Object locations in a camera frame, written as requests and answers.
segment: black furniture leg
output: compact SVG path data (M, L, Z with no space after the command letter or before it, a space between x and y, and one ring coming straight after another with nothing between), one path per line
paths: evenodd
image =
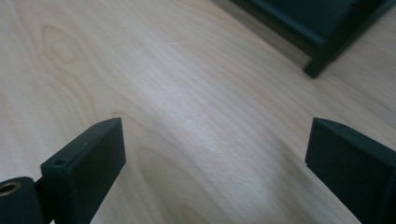
M359 1L349 15L331 35L325 44L313 56L304 71L311 77L318 77L320 72L342 51L352 44L371 24L395 4L391 1Z

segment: light wood grain surface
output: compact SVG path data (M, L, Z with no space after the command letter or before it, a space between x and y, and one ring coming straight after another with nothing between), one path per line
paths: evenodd
M228 1L0 2L0 180L103 119L127 164L92 223L359 223L305 167L313 117L396 148L396 10L313 80Z

